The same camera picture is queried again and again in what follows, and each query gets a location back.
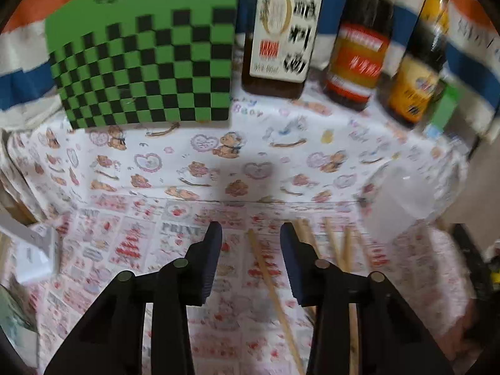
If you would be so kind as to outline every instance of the blue stripe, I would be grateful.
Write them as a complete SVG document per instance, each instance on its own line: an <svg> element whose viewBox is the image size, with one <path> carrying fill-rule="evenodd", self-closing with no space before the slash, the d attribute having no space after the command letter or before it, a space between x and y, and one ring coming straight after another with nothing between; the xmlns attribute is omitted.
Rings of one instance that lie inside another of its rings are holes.
<svg viewBox="0 0 500 375"><path fill-rule="evenodd" d="M54 86L48 62L28 72L0 76L0 110L42 97Z"/></svg>
<svg viewBox="0 0 500 375"><path fill-rule="evenodd" d="M486 66L476 62L450 43L446 49L446 59L453 74L490 103L493 110L498 108L500 82Z"/></svg>
<svg viewBox="0 0 500 375"><path fill-rule="evenodd" d="M318 34L335 35L346 0L323 0L317 20Z"/></svg>
<svg viewBox="0 0 500 375"><path fill-rule="evenodd" d="M248 5L250 0L239 0L236 32L244 33L247 27ZM346 0L323 0L318 19L318 34L335 35ZM407 46L417 15L407 8L394 7L394 28L392 41ZM468 57L463 52L449 45L447 59L452 73L469 85L493 109L498 108L500 100L500 82L493 73L482 64ZM19 70L0 76L0 109L6 110L16 104L36 100L46 94L54 85L48 63L23 72Z"/></svg>
<svg viewBox="0 0 500 375"><path fill-rule="evenodd" d="M394 18L392 26L392 41L406 47L413 28L417 23L418 15L408 10L408 8L394 6Z"/></svg>

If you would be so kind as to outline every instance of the white bottle label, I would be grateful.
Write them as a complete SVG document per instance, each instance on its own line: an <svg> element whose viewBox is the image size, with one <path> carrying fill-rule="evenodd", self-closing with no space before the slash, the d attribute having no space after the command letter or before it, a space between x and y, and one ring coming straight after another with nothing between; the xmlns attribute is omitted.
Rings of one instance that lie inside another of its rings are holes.
<svg viewBox="0 0 500 375"><path fill-rule="evenodd" d="M302 83L321 0L257 0L250 75Z"/></svg>

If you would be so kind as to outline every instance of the soy sauce bottle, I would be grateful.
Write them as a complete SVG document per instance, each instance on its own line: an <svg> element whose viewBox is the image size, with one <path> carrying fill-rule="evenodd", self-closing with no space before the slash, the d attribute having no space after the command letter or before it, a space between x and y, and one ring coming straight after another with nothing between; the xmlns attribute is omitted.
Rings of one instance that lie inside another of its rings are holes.
<svg viewBox="0 0 500 375"><path fill-rule="evenodd" d="M253 0L245 38L242 87L248 93L302 94L322 0Z"/></svg>
<svg viewBox="0 0 500 375"><path fill-rule="evenodd" d="M409 128L421 120L438 86L448 23L448 0L424 1L388 100L389 113Z"/></svg>
<svg viewBox="0 0 500 375"><path fill-rule="evenodd" d="M393 30L393 0L346 0L323 82L333 101L357 111L372 96Z"/></svg>

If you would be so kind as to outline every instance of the bottle label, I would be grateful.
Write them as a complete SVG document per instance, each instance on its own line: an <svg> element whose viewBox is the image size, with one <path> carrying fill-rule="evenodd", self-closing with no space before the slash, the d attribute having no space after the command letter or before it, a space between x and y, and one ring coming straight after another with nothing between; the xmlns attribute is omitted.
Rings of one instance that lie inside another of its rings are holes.
<svg viewBox="0 0 500 375"><path fill-rule="evenodd" d="M257 0L250 75L302 83L321 0Z"/></svg>
<svg viewBox="0 0 500 375"><path fill-rule="evenodd" d="M436 27L443 34L448 33L448 2L446 0L425 0L418 19Z"/></svg>
<svg viewBox="0 0 500 375"><path fill-rule="evenodd" d="M360 25L343 24L330 59L326 85L341 96L367 102L382 71L389 39Z"/></svg>
<svg viewBox="0 0 500 375"><path fill-rule="evenodd" d="M389 106L406 120L418 122L438 82L436 71L406 54L392 86Z"/></svg>

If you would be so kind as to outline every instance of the checkerboard pattern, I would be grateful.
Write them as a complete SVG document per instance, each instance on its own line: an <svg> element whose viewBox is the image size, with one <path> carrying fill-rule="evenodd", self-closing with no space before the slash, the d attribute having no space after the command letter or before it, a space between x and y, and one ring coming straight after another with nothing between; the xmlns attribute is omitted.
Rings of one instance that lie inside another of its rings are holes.
<svg viewBox="0 0 500 375"><path fill-rule="evenodd" d="M72 127L227 120L235 13L213 8L205 25L192 25L191 10L172 10L172 26L159 29L154 15L142 15L52 52Z"/></svg>

